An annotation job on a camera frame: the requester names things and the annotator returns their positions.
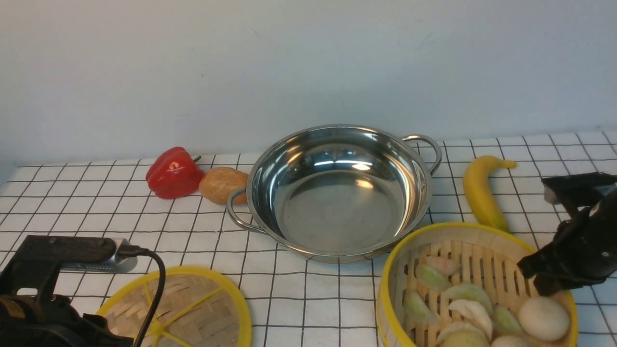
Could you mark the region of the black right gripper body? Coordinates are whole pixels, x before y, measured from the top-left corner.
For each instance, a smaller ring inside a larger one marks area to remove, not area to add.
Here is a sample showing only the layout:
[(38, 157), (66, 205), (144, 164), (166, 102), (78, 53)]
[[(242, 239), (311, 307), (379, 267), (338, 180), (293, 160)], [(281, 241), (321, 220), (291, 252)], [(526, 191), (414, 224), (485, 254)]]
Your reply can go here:
[(617, 269), (617, 178), (603, 172), (542, 179), (545, 200), (569, 219), (518, 268), (541, 296), (603, 283)]

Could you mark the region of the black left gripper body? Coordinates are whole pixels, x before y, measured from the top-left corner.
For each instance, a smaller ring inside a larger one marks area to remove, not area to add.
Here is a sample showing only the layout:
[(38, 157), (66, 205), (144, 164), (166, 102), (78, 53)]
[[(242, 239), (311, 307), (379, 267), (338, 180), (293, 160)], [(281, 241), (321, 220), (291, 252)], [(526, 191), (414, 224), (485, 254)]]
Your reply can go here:
[(28, 235), (1, 272), (3, 347), (130, 347), (99, 315), (80, 315), (71, 299), (55, 293), (61, 266), (102, 262), (116, 250), (112, 239)]

